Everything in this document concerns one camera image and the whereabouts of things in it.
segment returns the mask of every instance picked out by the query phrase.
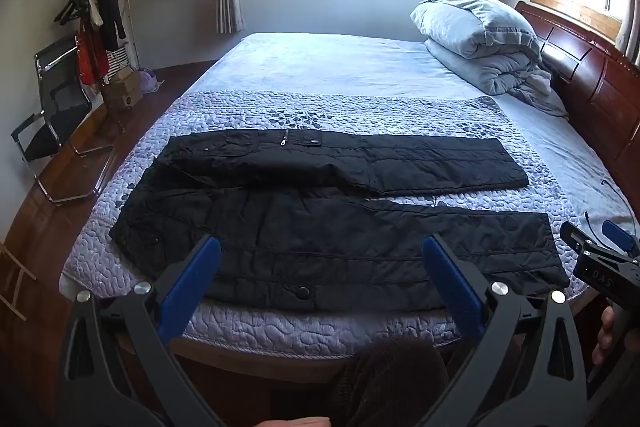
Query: quilted bedspread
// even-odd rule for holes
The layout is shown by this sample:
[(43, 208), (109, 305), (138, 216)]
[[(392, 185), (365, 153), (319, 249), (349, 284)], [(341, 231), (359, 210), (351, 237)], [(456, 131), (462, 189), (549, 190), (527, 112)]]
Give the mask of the quilted bedspread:
[[(528, 187), (393, 200), (546, 212), (562, 265), (571, 278), (567, 296), (575, 298), (586, 288), (572, 275), (576, 254), (559, 239), (562, 222), (578, 223), (569, 199), (533, 147), (488, 96), (430, 100), (249, 90), (187, 93), (156, 121), (100, 195), (63, 273), (100, 297), (125, 294), (140, 280), (140, 274), (111, 244), (108, 235), (122, 204), (170, 136), (226, 128), (316, 128), (353, 134), (497, 137), (524, 168), (530, 181)], [(304, 359), (349, 357), (358, 347), (386, 335), (419, 336), (436, 344), (458, 337), (446, 311), (375, 316), (300, 315), (210, 300), (199, 304), (184, 335), (228, 349)]]

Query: bed frame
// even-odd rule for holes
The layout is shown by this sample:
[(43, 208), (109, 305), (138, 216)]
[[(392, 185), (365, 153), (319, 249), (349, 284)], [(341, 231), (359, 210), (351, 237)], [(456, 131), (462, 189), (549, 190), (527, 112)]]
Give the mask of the bed frame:
[(516, 6), (560, 73), (554, 89), (570, 123), (602, 159), (640, 216), (640, 70), (606, 38), (548, 10)]

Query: black snap button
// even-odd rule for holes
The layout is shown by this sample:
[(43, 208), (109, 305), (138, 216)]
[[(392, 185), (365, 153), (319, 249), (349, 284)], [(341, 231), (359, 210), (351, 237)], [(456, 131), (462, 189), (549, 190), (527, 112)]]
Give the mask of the black snap button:
[(304, 286), (300, 286), (300, 288), (296, 289), (296, 297), (303, 301), (306, 301), (311, 296), (311, 292), (309, 288), (305, 288)]

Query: metal screw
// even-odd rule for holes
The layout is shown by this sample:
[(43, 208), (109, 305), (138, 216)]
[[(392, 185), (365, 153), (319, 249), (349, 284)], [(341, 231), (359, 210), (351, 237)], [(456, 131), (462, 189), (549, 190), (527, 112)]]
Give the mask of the metal screw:
[(87, 302), (90, 298), (91, 292), (89, 290), (82, 290), (81, 292), (78, 292), (78, 295), (76, 295), (76, 300), (78, 302)]
[(509, 287), (504, 282), (494, 282), (491, 285), (491, 291), (496, 295), (507, 295), (509, 293)]
[(133, 291), (138, 295), (144, 295), (151, 291), (151, 283), (147, 281), (139, 282), (133, 286)]
[(566, 301), (566, 297), (564, 296), (564, 293), (559, 292), (558, 290), (551, 292), (551, 298), (554, 300), (554, 302), (557, 302), (558, 304), (564, 304), (564, 301)]

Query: hand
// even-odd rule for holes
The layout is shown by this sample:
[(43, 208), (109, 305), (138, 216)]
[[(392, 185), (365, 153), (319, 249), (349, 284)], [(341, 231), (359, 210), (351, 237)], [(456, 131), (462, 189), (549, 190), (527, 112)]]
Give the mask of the hand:
[[(613, 324), (616, 322), (616, 314), (613, 308), (609, 306), (602, 312), (602, 329), (598, 333), (598, 345), (593, 350), (591, 359), (595, 365), (604, 362), (606, 351), (613, 344)], [(634, 353), (640, 353), (640, 330), (632, 330), (626, 334), (625, 347)]]
[(328, 418), (314, 416), (312, 418), (300, 418), (298, 420), (270, 420), (262, 422), (255, 427), (331, 427)]

